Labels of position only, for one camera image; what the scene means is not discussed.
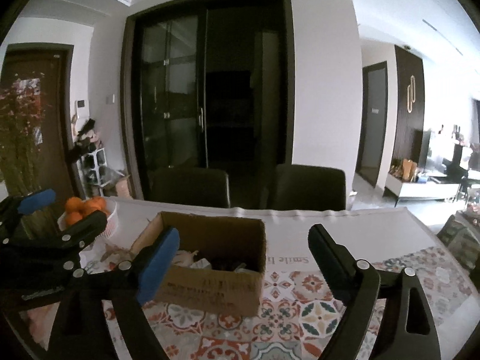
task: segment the white plastic basket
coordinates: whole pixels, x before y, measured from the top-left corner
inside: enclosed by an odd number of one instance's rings
[[[111,212],[110,216],[107,218],[105,231],[99,235],[99,237],[110,238],[119,226],[119,216],[117,213],[117,202],[105,198],[106,201],[106,209]],[[65,225],[65,217],[67,213],[64,212],[60,218],[58,218],[58,228],[60,231],[66,230],[67,226]]]

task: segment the bowl of oranges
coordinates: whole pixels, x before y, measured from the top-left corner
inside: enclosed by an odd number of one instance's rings
[[[97,210],[104,212],[107,217],[105,231],[100,235],[109,238],[118,227],[117,203],[102,196],[94,196],[87,200],[69,198],[65,203],[65,212],[58,218],[58,228],[61,231],[66,230]]]

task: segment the black chair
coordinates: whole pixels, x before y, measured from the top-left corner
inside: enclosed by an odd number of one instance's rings
[[[341,211],[346,208],[345,173],[306,165],[277,165],[267,208],[271,210]]]
[[[149,200],[230,208],[229,176],[218,169],[159,168],[153,176]]]

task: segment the dining table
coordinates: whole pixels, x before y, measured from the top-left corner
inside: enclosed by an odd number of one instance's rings
[[[266,269],[258,314],[241,317],[191,310],[177,304],[143,305],[150,327],[170,359],[310,360],[321,356],[345,311],[308,248],[309,229],[322,224],[355,259],[399,272],[412,267],[425,291],[442,360],[451,360],[480,321],[479,295],[467,273],[426,225],[407,208],[357,211],[272,211],[210,208],[111,198],[118,228],[81,252],[88,274],[111,270],[159,212],[261,219],[267,240]],[[103,301],[119,360],[131,359],[111,302]],[[385,309],[376,301],[357,359],[368,359]],[[48,347],[58,305],[28,312],[36,342]]]

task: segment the glass door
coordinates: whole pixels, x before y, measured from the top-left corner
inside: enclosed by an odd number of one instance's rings
[[[199,38],[197,15],[143,28],[140,117],[143,178],[148,186],[158,168],[206,166],[203,69],[199,64],[204,56],[201,48],[197,52]]]

